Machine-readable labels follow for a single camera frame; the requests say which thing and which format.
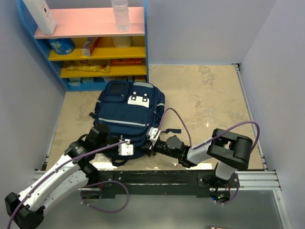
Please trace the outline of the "navy blue student backpack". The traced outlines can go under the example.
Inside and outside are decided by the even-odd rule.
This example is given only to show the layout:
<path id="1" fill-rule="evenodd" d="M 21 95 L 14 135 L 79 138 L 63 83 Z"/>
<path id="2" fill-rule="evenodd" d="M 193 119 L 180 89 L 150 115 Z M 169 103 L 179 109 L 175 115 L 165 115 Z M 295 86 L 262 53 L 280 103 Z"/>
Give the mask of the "navy blue student backpack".
<path id="1" fill-rule="evenodd" d="M 106 124 L 110 135 L 130 140 L 133 155 L 121 156 L 104 151 L 112 165 L 123 166 L 127 161 L 138 159 L 147 153 L 147 132 L 160 125 L 165 108 L 165 95 L 151 83 L 110 81 L 101 92 L 94 112 L 94 124 Z"/>

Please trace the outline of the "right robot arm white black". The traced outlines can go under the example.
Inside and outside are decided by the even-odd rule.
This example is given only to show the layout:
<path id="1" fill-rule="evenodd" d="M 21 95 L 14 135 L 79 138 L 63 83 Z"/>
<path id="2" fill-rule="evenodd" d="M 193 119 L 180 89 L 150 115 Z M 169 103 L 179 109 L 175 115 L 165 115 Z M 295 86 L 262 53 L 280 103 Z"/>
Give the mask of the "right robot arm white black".
<path id="1" fill-rule="evenodd" d="M 224 187 L 236 170 L 248 169 L 253 141 L 244 135 L 217 128 L 202 145 L 187 146 L 175 135 L 162 141 L 160 133 L 154 127 L 147 132 L 145 148 L 149 156 L 160 153 L 176 158 L 186 168 L 195 167 L 213 157 L 219 161 L 212 176 L 213 184 L 217 187 Z"/>

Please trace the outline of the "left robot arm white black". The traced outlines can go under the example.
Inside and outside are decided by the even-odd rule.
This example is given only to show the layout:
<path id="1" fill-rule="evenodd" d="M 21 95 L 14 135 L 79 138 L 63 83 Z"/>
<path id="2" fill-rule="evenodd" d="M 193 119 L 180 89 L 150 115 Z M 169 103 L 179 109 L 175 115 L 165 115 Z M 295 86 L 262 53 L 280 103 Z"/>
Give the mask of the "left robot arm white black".
<path id="1" fill-rule="evenodd" d="M 64 154 L 43 176 L 20 193 L 5 197 L 10 217 L 7 227 L 15 223 L 20 229 L 35 229 L 44 220 L 44 211 L 71 192 L 99 181 L 99 172 L 91 164 L 97 153 L 117 150 L 123 142 L 109 136 L 109 127 L 98 124 L 88 134 L 72 142 Z"/>

